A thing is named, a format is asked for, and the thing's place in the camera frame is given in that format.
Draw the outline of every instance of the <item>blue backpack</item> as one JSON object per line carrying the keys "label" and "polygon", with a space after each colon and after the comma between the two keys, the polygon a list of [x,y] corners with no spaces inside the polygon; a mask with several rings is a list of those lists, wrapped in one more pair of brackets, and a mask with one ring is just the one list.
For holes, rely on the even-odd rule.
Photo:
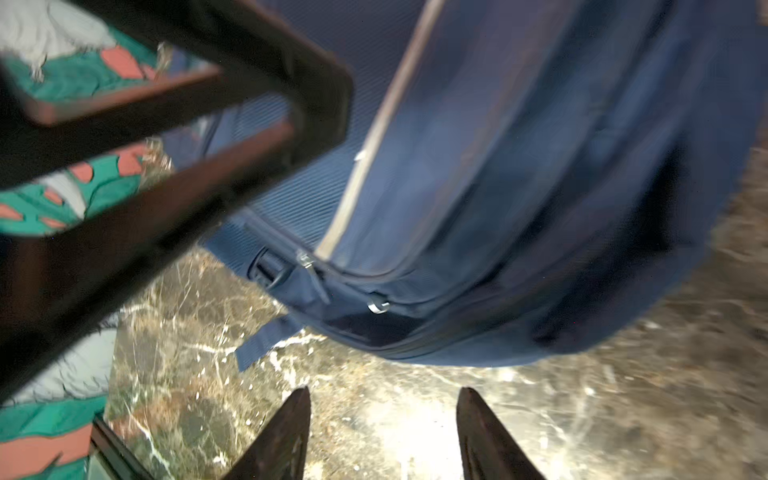
{"label": "blue backpack", "polygon": [[[346,143],[205,240],[304,326],[413,363],[593,346],[682,280],[761,113],[754,0],[264,0],[347,64]],[[175,69],[195,60],[176,52]],[[288,112],[249,101],[165,136],[178,167]]]}

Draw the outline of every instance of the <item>backpack strap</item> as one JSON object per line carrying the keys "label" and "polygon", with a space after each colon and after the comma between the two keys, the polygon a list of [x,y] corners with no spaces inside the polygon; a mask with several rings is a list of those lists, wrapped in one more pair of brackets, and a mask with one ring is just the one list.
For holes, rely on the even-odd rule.
{"label": "backpack strap", "polygon": [[279,316],[262,326],[243,345],[237,347],[237,368],[244,372],[265,356],[278,342],[288,340],[304,328],[290,315]]}

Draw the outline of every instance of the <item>marble surface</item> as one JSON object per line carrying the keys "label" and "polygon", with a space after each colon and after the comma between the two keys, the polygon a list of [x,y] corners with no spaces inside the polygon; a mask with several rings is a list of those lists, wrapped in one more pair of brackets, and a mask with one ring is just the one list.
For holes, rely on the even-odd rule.
{"label": "marble surface", "polygon": [[461,478],[455,401],[477,389],[551,480],[768,478],[768,139],[711,255],[589,353],[502,369],[386,362],[304,332],[238,373],[280,312],[202,250],[121,311],[107,417],[157,478],[217,478],[297,386],[305,478]]}

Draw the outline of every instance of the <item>silver zipper pull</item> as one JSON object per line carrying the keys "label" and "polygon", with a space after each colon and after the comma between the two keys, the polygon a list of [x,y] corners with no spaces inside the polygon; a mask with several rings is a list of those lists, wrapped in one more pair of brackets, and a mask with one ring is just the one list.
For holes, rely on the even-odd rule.
{"label": "silver zipper pull", "polygon": [[299,265],[303,266],[307,273],[310,275],[312,285],[314,286],[315,291],[323,303],[329,305],[331,303],[331,298],[328,295],[328,291],[326,290],[325,286],[323,285],[323,281],[320,279],[320,275],[318,275],[317,270],[315,270],[315,261],[312,260],[312,257],[310,257],[307,252],[303,252],[301,250],[296,253],[296,261],[299,262]]}

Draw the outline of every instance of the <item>marble floor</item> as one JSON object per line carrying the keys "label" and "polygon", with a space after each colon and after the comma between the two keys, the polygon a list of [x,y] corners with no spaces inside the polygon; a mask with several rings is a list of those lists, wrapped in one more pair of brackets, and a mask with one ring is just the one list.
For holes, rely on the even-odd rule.
{"label": "marble floor", "polygon": [[690,279],[578,356],[502,369],[386,362],[311,332],[238,373],[280,312],[193,250],[121,311],[107,417],[156,478],[217,478],[298,386],[305,478],[461,478],[455,402],[477,389],[551,480],[768,478],[768,138]]}

